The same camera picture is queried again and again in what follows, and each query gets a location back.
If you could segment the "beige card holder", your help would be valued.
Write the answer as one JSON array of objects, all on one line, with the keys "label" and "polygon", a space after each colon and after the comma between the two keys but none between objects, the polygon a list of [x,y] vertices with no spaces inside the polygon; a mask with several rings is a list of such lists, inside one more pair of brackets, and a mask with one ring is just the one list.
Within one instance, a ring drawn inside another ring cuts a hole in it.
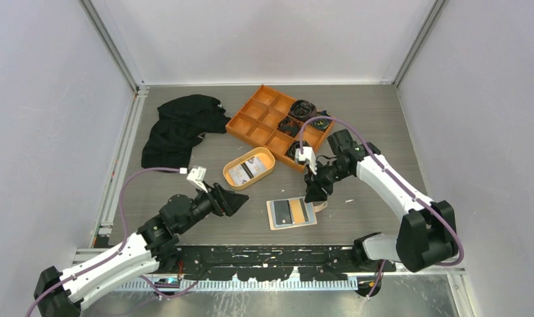
[{"label": "beige card holder", "polygon": [[327,202],[314,205],[302,196],[267,201],[266,207],[270,229],[284,230],[316,225],[317,213],[327,207]]}]

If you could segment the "black VIP credit card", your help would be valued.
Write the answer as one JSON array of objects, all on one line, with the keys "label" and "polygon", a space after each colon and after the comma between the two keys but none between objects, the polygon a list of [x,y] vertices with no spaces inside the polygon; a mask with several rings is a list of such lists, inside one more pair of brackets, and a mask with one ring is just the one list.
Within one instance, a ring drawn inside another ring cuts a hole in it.
[{"label": "black VIP credit card", "polygon": [[293,223],[288,200],[274,201],[273,212],[276,226],[291,225]]}]

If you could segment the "orange oval tray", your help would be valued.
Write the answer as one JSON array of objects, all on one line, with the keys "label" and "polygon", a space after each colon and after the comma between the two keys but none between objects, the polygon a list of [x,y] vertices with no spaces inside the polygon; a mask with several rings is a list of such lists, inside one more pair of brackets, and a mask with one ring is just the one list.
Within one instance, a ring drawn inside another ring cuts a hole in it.
[{"label": "orange oval tray", "polygon": [[226,164],[222,174],[228,185],[239,191],[272,173],[275,163],[276,159],[269,149],[256,147]]}]

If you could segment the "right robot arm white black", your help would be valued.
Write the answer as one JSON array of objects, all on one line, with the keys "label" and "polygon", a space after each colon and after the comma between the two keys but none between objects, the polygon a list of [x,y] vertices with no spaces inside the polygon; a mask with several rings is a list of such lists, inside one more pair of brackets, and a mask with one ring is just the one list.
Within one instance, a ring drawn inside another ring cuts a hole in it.
[{"label": "right robot arm white black", "polygon": [[353,262],[359,270],[370,271],[379,260],[388,260],[418,272],[462,259],[455,213],[448,202],[420,193],[396,173],[377,147],[357,143],[348,130],[337,131],[327,140],[333,158],[326,164],[318,162],[313,148],[303,143],[295,151],[295,161],[307,167],[306,201],[327,201],[334,183],[355,177],[369,185],[399,220],[395,236],[375,232],[354,241]]}]

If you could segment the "yellow credit card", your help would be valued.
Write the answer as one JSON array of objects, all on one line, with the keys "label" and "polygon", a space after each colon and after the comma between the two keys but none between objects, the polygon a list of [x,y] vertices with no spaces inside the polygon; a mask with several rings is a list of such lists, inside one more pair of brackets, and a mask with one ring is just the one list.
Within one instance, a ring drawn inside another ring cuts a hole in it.
[{"label": "yellow credit card", "polygon": [[294,198],[288,201],[292,223],[301,225],[309,220],[306,204],[303,198]]}]

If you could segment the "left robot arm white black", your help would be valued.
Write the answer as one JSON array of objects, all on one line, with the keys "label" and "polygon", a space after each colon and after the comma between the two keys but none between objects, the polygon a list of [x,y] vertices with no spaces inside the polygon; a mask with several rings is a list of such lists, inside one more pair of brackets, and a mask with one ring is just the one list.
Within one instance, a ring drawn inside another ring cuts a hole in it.
[{"label": "left robot arm white black", "polygon": [[43,270],[34,291],[34,307],[41,316],[80,316],[82,310],[124,282],[176,271],[180,235],[207,215],[233,216],[248,199],[248,195],[226,190],[218,183],[197,190],[194,198],[173,195],[158,215],[121,244],[68,269],[59,271],[51,266]]}]

